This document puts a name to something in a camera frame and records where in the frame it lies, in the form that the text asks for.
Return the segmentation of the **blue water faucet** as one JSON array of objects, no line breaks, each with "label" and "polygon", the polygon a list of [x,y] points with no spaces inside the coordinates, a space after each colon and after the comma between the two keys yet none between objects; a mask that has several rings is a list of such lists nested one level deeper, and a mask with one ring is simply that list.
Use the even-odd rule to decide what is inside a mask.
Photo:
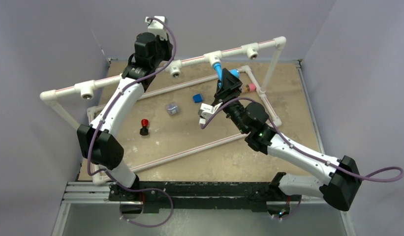
[{"label": "blue water faucet", "polygon": [[[222,71],[223,71],[223,69],[222,69],[222,67],[221,67],[221,63],[220,63],[220,62],[214,63],[212,67],[213,67],[213,69],[216,71],[216,73],[217,73],[217,75],[218,75],[218,80],[219,80],[219,81],[222,81]],[[229,70],[229,72],[230,72],[233,76],[235,76],[236,78],[239,78],[239,77],[240,77],[239,71],[238,71],[237,69]]]}]

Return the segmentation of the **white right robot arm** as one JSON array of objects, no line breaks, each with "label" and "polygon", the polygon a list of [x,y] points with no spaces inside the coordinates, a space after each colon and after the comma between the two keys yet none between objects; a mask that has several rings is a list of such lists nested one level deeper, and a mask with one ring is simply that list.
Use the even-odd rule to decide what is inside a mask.
[{"label": "white right robot arm", "polygon": [[316,152],[278,132],[268,125],[270,118],[264,106],[251,100],[243,106],[237,99],[242,82],[234,71],[218,69],[219,76],[214,108],[223,110],[238,130],[245,134],[245,142],[254,151],[283,159],[308,172],[309,176],[278,173],[269,187],[275,200],[287,195],[307,195],[322,198],[341,211],[348,211],[361,186],[359,170],[349,156],[339,159]]}]

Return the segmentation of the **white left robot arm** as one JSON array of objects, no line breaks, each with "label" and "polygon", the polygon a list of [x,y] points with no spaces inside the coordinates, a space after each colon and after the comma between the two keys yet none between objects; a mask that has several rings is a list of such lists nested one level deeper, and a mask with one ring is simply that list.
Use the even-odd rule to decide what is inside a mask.
[{"label": "white left robot arm", "polygon": [[139,197],[139,179],[123,161],[124,148],[116,137],[132,106],[154,80],[158,66],[174,57],[169,36],[141,33],[136,37],[134,49],[120,74],[119,85],[104,109],[89,125],[81,124],[77,129],[88,174],[94,176],[105,172],[121,186],[121,195],[127,201]]}]

